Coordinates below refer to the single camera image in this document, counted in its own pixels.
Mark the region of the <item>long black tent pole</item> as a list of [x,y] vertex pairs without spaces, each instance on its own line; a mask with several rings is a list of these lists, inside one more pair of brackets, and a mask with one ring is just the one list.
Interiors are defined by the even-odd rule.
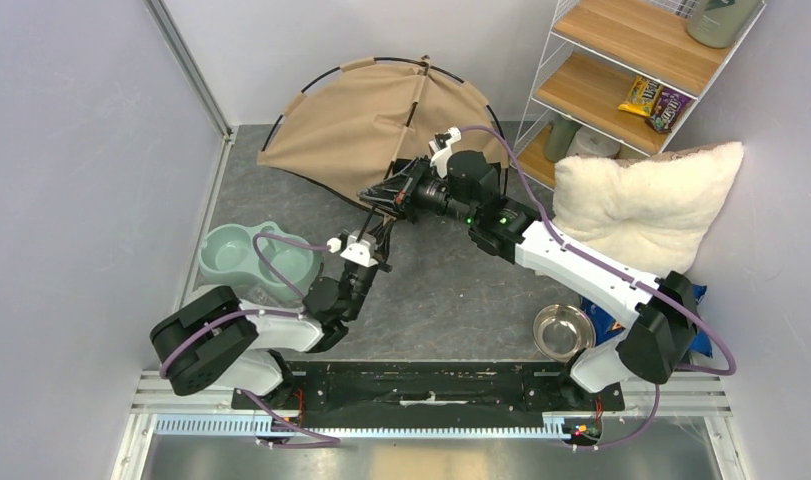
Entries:
[[[426,76],[428,74],[428,72],[430,70],[430,67],[431,67],[431,62],[432,62],[432,60],[431,60],[431,57],[430,57],[429,54],[424,54],[424,55],[422,55],[420,57],[419,65],[423,69],[423,71],[422,71],[423,76]],[[413,119],[413,117],[415,115],[415,112],[416,112],[416,109],[417,109],[417,105],[418,105],[418,101],[413,100],[412,103],[411,103],[409,113],[408,113],[408,117],[407,117],[406,122],[404,124],[405,127],[409,127],[411,125],[412,119]],[[390,163],[388,165],[388,168],[387,168],[387,171],[386,171],[386,173],[384,175],[384,180],[387,180],[391,176],[391,174],[393,173],[395,162],[396,162],[396,156],[394,156],[393,159],[390,161]],[[360,241],[362,239],[362,237],[364,236],[364,234],[367,231],[367,228],[368,228],[373,216],[376,214],[377,210],[378,210],[378,208],[376,206],[373,206],[369,210],[369,214],[368,214],[364,224],[362,225],[362,227],[361,227],[361,229],[359,231],[359,234],[357,235],[357,240],[358,241]]]

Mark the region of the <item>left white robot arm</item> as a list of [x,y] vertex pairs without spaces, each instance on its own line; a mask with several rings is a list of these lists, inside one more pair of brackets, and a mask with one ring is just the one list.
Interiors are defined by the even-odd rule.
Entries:
[[212,231],[200,264],[220,284],[159,322],[159,375],[187,396],[211,385],[249,390],[271,408],[295,393],[284,350],[330,350],[349,332],[377,274],[389,270],[392,221],[324,245],[275,222]]

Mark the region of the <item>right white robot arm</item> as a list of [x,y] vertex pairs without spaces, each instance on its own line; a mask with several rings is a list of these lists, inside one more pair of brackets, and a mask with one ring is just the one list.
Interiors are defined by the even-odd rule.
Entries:
[[582,409],[605,387],[630,378],[663,385],[696,334],[696,299],[678,272],[665,278],[633,269],[571,239],[549,219],[504,195],[499,169],[477,151],[452,154],[440,175],[427,158],[360,190],[358,198],[397,219],[430,211],[465,222],[484,252],[560,282],[605,310],[622,332],[572,355],[560,400]]

